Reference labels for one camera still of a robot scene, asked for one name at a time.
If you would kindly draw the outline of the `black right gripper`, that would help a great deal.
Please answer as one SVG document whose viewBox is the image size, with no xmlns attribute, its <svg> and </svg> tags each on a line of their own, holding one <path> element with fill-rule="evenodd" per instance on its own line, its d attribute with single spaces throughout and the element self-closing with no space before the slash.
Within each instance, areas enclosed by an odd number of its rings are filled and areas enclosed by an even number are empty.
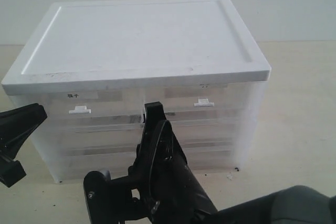
<svg viewBox="0 0 336 224">
<path fill-rule="evenodd" d="M 217 212 L 187 165 L 163 104 L 145 104 L 145 124 L 128 175 L 110 182 L 114 220 L 201 223 Z"/>
</svg>

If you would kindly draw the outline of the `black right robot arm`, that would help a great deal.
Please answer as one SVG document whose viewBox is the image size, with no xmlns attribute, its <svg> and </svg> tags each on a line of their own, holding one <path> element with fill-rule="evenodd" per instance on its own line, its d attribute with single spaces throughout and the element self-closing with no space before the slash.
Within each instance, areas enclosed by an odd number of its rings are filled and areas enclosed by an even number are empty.
<svg viewBox="0 0 336 224">
<path fill-rule="evenodd" d="M 190 170 L 160 102 L 145 105 L 145 126 L 128 175 L 111 181 L 117 216 L 152 223 L 335 223 L 335 198 L 293 186 L 218 210 Z"/>
</svg>

